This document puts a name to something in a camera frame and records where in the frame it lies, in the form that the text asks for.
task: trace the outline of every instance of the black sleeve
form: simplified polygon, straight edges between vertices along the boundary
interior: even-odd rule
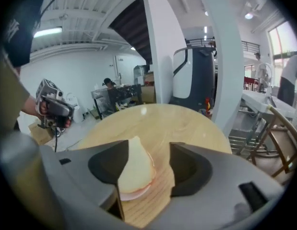
[[[43,1],[21,0],[15,4],[3,39],[3,47],[15,68],[30,61],[33,34],[40,21]]]

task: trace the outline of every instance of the cardboard box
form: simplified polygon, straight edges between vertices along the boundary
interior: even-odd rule
[[[154,82],[154,73],[153,72],[146,73],[144,82]]]
[[[143,103],[156,103],[156,92],[154,86],[141,87]]]
[[[38,143],[38,145],[44,145],[45,143],[52,140],[54,137],[54,133],[52,132],[51,128],[43,129],[39,126],[40,121],[36,121],[33,124],[30,124],[29,130],[31,131],[32,138]]]
[[[97,109],[89,110],[95,119],[100,119]]]

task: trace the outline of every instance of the round wooden table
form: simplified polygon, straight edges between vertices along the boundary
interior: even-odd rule
[[[185,142],[231,153],[228,139],[207,117],[185,107],[148,104],[116,112],[98,123],[79,144],[79,149],[140,137],[151,154],[156,177],[138,199],[122,202],[125,222],[145,227],[169,203],[174,174],[169,165],[169,142]]]

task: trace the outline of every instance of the white column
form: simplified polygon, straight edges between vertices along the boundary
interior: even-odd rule
[[[144,0],[154,66],[157,103],[168,103],[173,93],[173,56],[186,47],[184,36],[167,0]]]
[[[202,1],[212,22],[218,55],[217,92],[212,120],[228,136],[238,113],[243,90],[241,39],[227,0]]]

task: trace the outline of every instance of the railing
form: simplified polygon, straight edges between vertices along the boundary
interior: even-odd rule
[[[215,40],[213,38],[198,38],[198,39],[192,39],[192,40],[187,40],[187,45],[188,46],[205,46],[205,47],[211,47],[211,42],[214,42]],[[251,52],[251,53],[260,53],[259,45],[250,43],[250,42],[245,42],[241,41],[242,43],[242,49],[243,51]]]

